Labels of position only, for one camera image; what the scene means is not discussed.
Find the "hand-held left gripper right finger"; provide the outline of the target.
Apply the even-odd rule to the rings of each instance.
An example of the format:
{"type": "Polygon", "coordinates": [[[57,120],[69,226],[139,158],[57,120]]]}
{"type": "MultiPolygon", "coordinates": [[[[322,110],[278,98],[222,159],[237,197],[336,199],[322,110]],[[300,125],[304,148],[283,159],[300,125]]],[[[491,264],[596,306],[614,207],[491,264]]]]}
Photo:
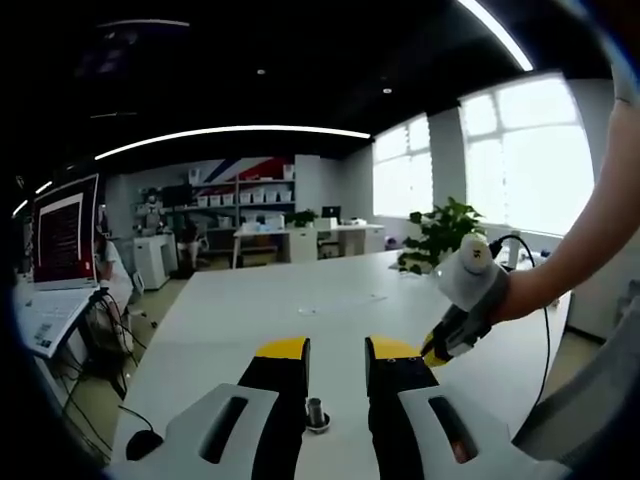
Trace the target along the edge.
{"type": "Polygon", "coordinates": [[[416,348],[365,340],[368,426],[383,479],[565,479],[570,471],[536,460],[511,441],[507,425],[438,383],[416,348]]]}

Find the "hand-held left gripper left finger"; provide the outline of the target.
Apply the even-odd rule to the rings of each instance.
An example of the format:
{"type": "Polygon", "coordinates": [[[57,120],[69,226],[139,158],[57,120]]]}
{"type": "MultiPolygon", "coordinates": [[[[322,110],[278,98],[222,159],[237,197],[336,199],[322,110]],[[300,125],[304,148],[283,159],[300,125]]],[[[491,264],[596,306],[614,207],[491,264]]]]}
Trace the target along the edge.
{"type": "Polygon", "coordinates": [[[174,417],[164,435],[135,435],[110,479],[292,479],[306,429],[310,341],[260,347],[240,380],[174,417]]]}

